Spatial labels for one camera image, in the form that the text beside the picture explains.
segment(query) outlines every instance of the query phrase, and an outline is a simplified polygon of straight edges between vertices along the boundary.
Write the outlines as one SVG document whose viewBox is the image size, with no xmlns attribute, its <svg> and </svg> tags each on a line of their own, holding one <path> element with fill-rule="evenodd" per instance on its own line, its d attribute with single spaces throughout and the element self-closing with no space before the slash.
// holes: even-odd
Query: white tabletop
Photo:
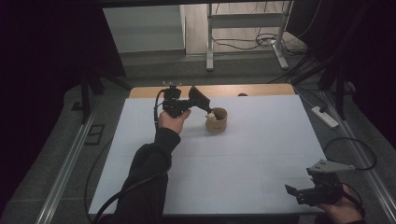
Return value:
<svg viewBox="0 0 396 224">
<path fill-rule="evenodd" d="M 306 168 L 325 159 L 298 95 L 211 97 L 228 112 L 224 133 L 205 129 L 194 107 L 173 152 L 165 215 L 316 213 L 297 204 L 285 184 L 313 188 Z M 154 99 L 127 99 L 90 214 L 117 193 L 135 152 L 154 139 Z M 105 214 L 115 211 L 116 203 Z"/>
</svg>

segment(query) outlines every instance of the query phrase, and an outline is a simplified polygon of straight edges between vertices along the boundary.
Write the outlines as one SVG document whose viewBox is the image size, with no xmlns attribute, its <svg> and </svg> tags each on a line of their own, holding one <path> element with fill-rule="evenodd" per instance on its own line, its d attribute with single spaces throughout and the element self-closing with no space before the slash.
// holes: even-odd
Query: black cable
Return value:
<svg viewBox="0 0 396 224">
<path fill-rule="evenodd" d="M 220 3 L 218 3 L 218 6 L 216 7 L 216 12 L 215 12 L 215 14 L 218 14 L 219 6 L 220 6 Z"/>
<path fill-rule="evenodd" d="M 359 195 L 359 193 L 358 193 L 358 191 L 357 191 L 356 189 L 354 189 L 352 186 L 350 186 L 350 185 L 348 185 L 348 184 L 346 184 L 346 183 L 340 183 L 340 184 L 346 185 L 346 186 L 348 186 L 350 189 L 352 189 L 352 190 L 355 192 L 356 196 L 358 196 L 358 198 L 359 198 L 359 204 L 360 204 L 361 206 L 363 206 L 363 200 L 361 199 L 361 196 Z"/>
<path fill-rule="evenodd" d="M 318 95 L 314 94 L 312 91 L 309 91 L 309 90 L 307 90 L 307 89 L 305 89 L 303 87 L 297 86 L 297 85 L 295 85 L 294 87 L 299 88 L 299 89 L 301 89 L 303 91 L 306 91 L 309 94 L 315 96 L 318 100 L 320 100 L 324 104 L 324 106 L 320 107 L 320 112 L 321 113 L 323 113 L 326 110 L 326 108 L 328 107 L 327 103 L 324 100 L 322 100 Z"/>
<path fill-rule="evenodd" d="M 352 188 L 352 186 L 350 186 L 350 185 L 348 185 L 346 183 L 340 183 L 340 184 L 348 186 L 350 189 L 352 189 L 355 192 L 355 194 L 358 196 L 359 200 L 355 199 L 352 195 L 346 193 L 345 191 L 343 192 L 343 196 L 346 199 L 348 199 L 350 202 L 355 204 L 355 206 L 357 207 L 359 213 L 361 213 L 361 217 L 365 217 L 366 211 L 363 208 L 363 200 L 361 199 L 361 196 L 359 195 L 358 191 L 355 190 L 354 188 Z"/>
<path fill-rule="evenodd" d="M 155 130 L 159 129 L 159 124 L 158 124 L 158 99 L 160 98 L 161 93 L 163 93 L 164 90 L 160 90 L 157 94 L 157 97 L 155 98 L 155 106 L 154 106 L 154 126 Z"/>
<path fill-rule="evenodd" d="M 332 141 L 330 141 L 330 142 L 323 148 L 323 153 L 326 153 L 326 151 L 327 151 L 327 149 L 328 149 L 328 147 L 329 147 L 329 145 L 330 145 L 331 143 L 333 143 L 333 142 L 335 142 L 335 141 L 338 141 L 338 140 L 351 140 L 351 141 L 358 142 L 358 143 L 364 145 L 364 146 L 367 148 L 367 150 L 371 153 L 371 155 L 372 155 L 372 157 L 373 157 L 373 160 L 374 160 L 373 163 L 372 163 L 370 166 L 368 166 L 368 167 L 363 167 L 363 168 L 358 168 L 358 167 L 357 167 L 356 170 L 367 171 L 367 170 L 373 169 L 373 168 L 376 166 L 377 157 L 376 157 L 374 151 L 373 151 L 367 144 L 365 144 L 364 142 L 362 142 L 361 140 L 356 139 L 356 138 L 351 138 L 351 137 L 337 137 L 337 138 L 334 138 Z"/>
<path fill-rule="evenodd" d="M 252 47 L 252 48 L 242 49 L 242 48 L 239 48 L 239 47 L 234 46 L 234 45 L 219 43 L 219 42 L 218 42 L 216 39 L 214 39 L 213 37 L 212 37 L 212 39 L 213 39 L 213 41 L 214 41 L 216 44 L 218 44 L 218 45 L 228 46 L 228 47 L 231 47 L 231 48 L 234 48 L 234 49 L 248 50 L 248 49 L 256 49 L 256 48 L 258 48 L 258 47 L 261 46 L 261 45 L 257 45 L 257 46 Z"/>
<path fill-rule="evenodd" d="M 98 213 L 96 214 L 95 219 L 93 220 L 93 224 L 96 224 L 96 223 L 99 221 L 100 217 L 101 217 L 102 214 L 106 211 L 106 209 L 107 209 L 112 203 L 114 203 L 117 199 L 119 199 L 119 198 L 122 197 L 123 195 L 125 195 L 125 194 L 131 192 L 132 190 L 134 190 L 134 189 L 136 189 L 136 188 L 138 188 L 138 187 L 140 187 L 140 186 L 142 186 L 142 185 L 148 183 L 149 181 L 151 181 L 151 180 L 153 180 L 153 179 L 155 179 L 155 178 L 158 178 L 158 177 L 160 177 L 160 176 L 162 176 L 162 175 L 165 175 L 170 169 L 171 169 L 171 165 L 169 165 L 169 166 L 166 168 L 166 170 L 165 170 L 164 172 L 158 173 L 158 174 L 156 174 L 156 175 L 153 175 L 152 177 L 149 177 L 149 178 L 147 178 L 147 179 L 145 179 L 145 180 L 142 180 L 142 181 L 140 181 L 140 182 L 138 182 L 138 183 L 132 185 L 132 186 L 129 187 L 128 189 L 122 190 L 122 191 L 116 193 L 115 195 L 113 195 L 113 196 L 112 196 L 110 199 L 108 199 L 107 202 L 105 202 L 105 204 L 99 209 Z"/>
<path fill-rule="evenodd" d="M 296 65 L 294 65 L 294 67 L 292 67 L 287 73 L 285 73 L 285 74 L 282 75 L 281 77 L 276 77 L 276 78 L 274 78 L 274 79 L 268 81 L 267 84 L 273 83 L 273 82 L 275 82 L 275 81 L 277 81 L 277 80 L 280 80 L 280 79 L 282 79 L 282 78 L 284 78 L 285 80 L 287 80 L 288 77 L 290 77 L 291 75 L 293 75 L 294 73 L 296 73 L 296 72 L 301 68 L 301 66 L 303 66 L 303 64 L 305 64 L 305 63 L 308 61 L 308 59 L 309 59 L 310 57 L 311 57 L 311 54 L 310 54 L 310 53 L 305 54 L 305 56 L 304 56 Z"/>
<path fill-rule="evenodd" d="M 88 195 L 88 184 L 90 182 L 91 179 L 91 175 L 93 172 L 93 169 L 96 166 L 96 163 L 99 161 L 99 159 L 102 157 L 103 153 L 105 152 L 106 148 L 110 145 L 110 143 L 113 141 L 113 137 L 105 144 L 105 146 L 102 148 L 101 152 L 99 153 L 99 155 L 96 157 L 95 162 L 93 163 L 91 170 L 88 174 L 87 177 L 87 181 L 85 183 L 85 189 L 84 189 L 84 208 L 85 208 L 85 215 L 87 215 L 87 219 L 90 221 L 90 223 L 92 223 L 92 219 L 90 217 L 90 215 L 88 214 L 88 203 L 87 203 L 87 195 Z"/>
</svg>

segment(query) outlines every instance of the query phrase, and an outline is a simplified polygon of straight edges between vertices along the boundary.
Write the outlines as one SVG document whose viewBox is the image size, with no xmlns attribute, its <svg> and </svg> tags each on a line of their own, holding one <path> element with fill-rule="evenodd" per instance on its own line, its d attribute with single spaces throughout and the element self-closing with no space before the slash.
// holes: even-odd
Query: wire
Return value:
<svg viewBox="0 0 396 224">
<path fill-rule="evenodd" d="M 298 69 L 300 69 L 300 67 L 303 66 L 303 64 L 306 63 L 310 57 L 311 57 L 311 54 L 308 51 L 307 54 L 305 54 L 305 56 L 296 65 L 294 65 L 294 67 L 292 67 L 286 74 L 282 75 L 281 77 L 276 77 L 276 78 L 268 81 L 267 84 L 273 83 L 273 82 L 280 80 L 282 78 L 284 78 L 284 80 L 286 81 L 288 79 L 288 77 L 291 77 L 291 75 L 298 72 Z"/>
<path fill-rule="evenodd" d="M 304 88 L 302 88 L 302 87 L 299 87 L 299 86 L 293 86 L 293 88 L 296 90 L 296 88 L 299 88 L 299 89 L 301 89 L 301 90 L 303 90 L 303 91 L 306 91 L 306 92 L 308 92 L 308 93 L 310 93 L 311 95 L 313 95 L 313 96 L 315 96 L 315 97 L 317 97 L 317 99 L 319 99 L 323 104 L 324 104 L 324 106 L 321 106 L 320 107 L 320 112 L 324 112 L 325 111 L 325 109 L 328 107 L 328 105 L 326 104 L 326 102 L 324 101 L 324 100 L 322 100 L 318 95 L 316 95 L 316 94 L 314 94 L 312 91 L 309 91 L 309 90 L 306 90 L 306 89 L 304 89 Z"/>
<path fill-rule="evenodd" d="M 216 12 L 215 12 L 215 14 L 218 14 L 219 6 L 220 6 L 220 3 L 218 3 L 218 6 L 216 7 Z"/>
<path fill-rule="evenodd" d="M 213 37 L 212 37 L 212 39 L 213 39 L 213 41 L 214 41 L 216 44 L 218 44 L 218 45 L 228 46 L 228 47 L 231 47 L 231 48 L 234 48 L 234 49 L 248 50 L 248 49 L 256 49 L 256 48 L 260 47 L 260 45 L 257 45 L 257 46 L 252 47 L 252 48 L 243 49 L 243 48 L 239 48 L 239 47 L 234 46 L 234 45 L 219 43 L 219 42 L 218 42 L 216 39 L 214 39 Z"/>
<path fill-rule="evenodd" d="M 90 182 L 91 175 L 92 175 L 93 169 L 94 169 L 95 166 L 96 166 L 96 163 L 97 163 L 97 162 L 99 161 L 99 159 L 102 157 L 102 155 L 103 155 L 103 153 L 105 152 L 106 148 L 107 148 L 107 147 L 110 145 L 110 143 L 113 141 L 113 138 L 114 138 L 114 137 L 111 137 L 111 139 L 105 144 L 105 146 L 102 148 L 102 150 L 101 150 L 101 152 L 99 153 L 99 155 L 96 157 L 96 160 L 95 160 L 95 162 L 93 163 L 93 165 L 92 165 L 92 167 L 91 167 L 91 170 L 90 170 L 90 172 L 89 172 L 89 174 L 88 174 L 87 181 L 85 182 L 85 189 L 84 189 L 84 208 L 85 208 L 85 215 L 87 216 L 87 219 L 90 221 L 90 223 L 92 223 L 92 219 L 91 219 L 90 215 L 88 214 L 88 213 L 89 213 L 89 211 L 88 211 L 88 202 L 87 202 L 88 184 L 89 184 L 89 182 Z"/>
<path fill-rule="evenodd" d="M 212 37 L 213 41 L 218 44 L 218 45 L 223 45 L 223 46 L 228 46 L 234 49 L 241 49 L 241 50 L 249 50 L 249 49 L 256 49 L 258 47 L 270 47 L 272 45 L 274 45 L 273 43 L 268 42 L 268 40 L 274 40 L 276 39 L 276 35 L 274 34 L 260 34 L 260 30 L 258 32 L 258 34 L 256 35 L 256 39 L 252 40 L 248 40 L 248 39 L 215 39 Z M 271 35 L 271 37 L 265 37 L 265 38 L 259 38 L 262 35 Z M 245 41 L 245 42 L 253 42 L 255 41 L 257 43 L 256 46 L 252 47 L 252 48 L 247 48 L 247 49 L 243 49 L 243 48 L 239 48 L 237 46 L 234 45 L 230 45 L 230 44 L 224 44 L 224 43 L 220 43 L 219 41 L 225 41 L 225 40 L 233 40 L 233 41 Z"/>
<path fill-rule="evenodd" d="M 259 2 L 256 2 L 256 7 L 253 10 L 251 10 L 250 13 L 253 13 L 254 11 L 256 11 L 258 6 L 259 6 Z"/>
<path fill-rule="evenodd" d="M 96 224 L 96 223 L 99 221 L 101 215 L 102 215 L 102 214 L 106 211 L 106 209 L 107 209 L 112 203 L 114 203 L 117 199 L 119 199 L 119 198 L 122 197 L 123 195 L 125 195 L 125 194 L 131 192 L 132 190 L 134 190 L 134 189 L 136 189 L 136 188 L 138 188 L 138 187 L 140 187 L 140 186 L 142 186 L 142 185 L 148 183 L 149 181 L 151 181 L 151 180 L 153 180 L 153 179 L 155 179 L 155 178 L 158 178 L 158 177 L 160 177 L 160 176 L 162 176 L 162 175 L 165 175 L 165 174 L 171 169 L 171 166 L 172 166 L 172 165 L 170 164 L 170 165 L 166 168 L 166 170 L 165 170 L 164 172 L 158 173 L 158 174 L 156 174 L 156 175 L 153 175 L 152 177 L 149 177 L 149 178 L 147 178 L 147 179 L 144 179 L 144 180 L 142 180 L 142 181 L 140 181 L 140 182 L 138 182 L 138 183 L 132 185 L 132 186 L 129 187 L 128 189 L 122 190 L 122 191 L 116 193 L 115 195 L 113 195 L 113 196 L 112 196 L 110 199 L 108 199 L 107 202 L 99 209 L 98 213 L 96 214 L 95 219 L 93 220 L 93 224 Z"/>
<path fill-rule="evenodd" d="M 302 32 L 300 35 L 297 35 L 297 36 L 296 36 L 295 38 L 293 38 L 292 40 L 297 39 L 297 38 L 300 38 L 301 36 L 303 36 L 303 35 L 311 28 L 312 24 L 314 23 L 315 19 L 317 18 L 317 15 L 318 15 L 318 12 L 319 12 L 319 9 L 320 9 L 320 5 L 321 5 L 321 1 L 322 1 L 322 0 L 319 0 L 318 7 L 317 7 L 317 11 L 315 12 L 314 18 L 312 18 L 311 23 L 308 25 L 308 27 L 305 29 L 304 32 Z"/>
<path fill-rule="evenodd" d="M 358 191 L 357 191 L 356 189 L 354 189 L 352 186 L 350 186 L 350 185 L 348 185 L 348 184 L 346 184 L 346 183 L 340 183 L 340 184 L 346 185 L 346 186 L 348 186 L 350 189 L 352 189 L 352 190 L 355 192 L 356 196 L 358 196 L 358 198 L 359 198 L 359 203 L 360 203 L 361 205 L 363 205 L 363 200 L 361 199 L 361 196 L 359 195 L 359 193 L 358 193 Z"/>
<path fill-rule="evenodd" d="M 157 94 L 157 97 L 155 98 L 155 106 L 154 106 L 154 126 L 155 130 L 158 130 L 159 123 L 158 123 L 158 99 L 160 98 L 161 93 L 165 92 L 165 90 L 160 90 Z"/>
<path fill-rule="evenodd" d="M 367 148 L 367 150 L 370 152 L 370 154 L 372 155 L 374 161 L 373 161 L 373 163 L 372 163 L 371 165 L 369 165 L 368 167 L 364 167 L 364 168 L 356 168 L 356 170 L 367 171 L 367 170 L 373 169 L 373 168 L 376 166 L 377 157 L 376 157 L 374 151 L 373 151 L 367 144 L 365 144 L 364 142 L 362 142 L 361 140 L 356 139 L 356 138 L 351 138 L 351 137 L 337 137 L 337 138 L 334 138 L 332 141 L 330 141 L 330 142 L 323 148 L 323 152 L 326 153 L 326 151 L 327 151 L 329 145 L 330 145 L 331 143 L 335 142 L 335 141 L 338 141 L 338 140 L 350 140 L 350 141 L 358 142 L 358 143 L 364 145 L 364 146 Z"/>
</svg>

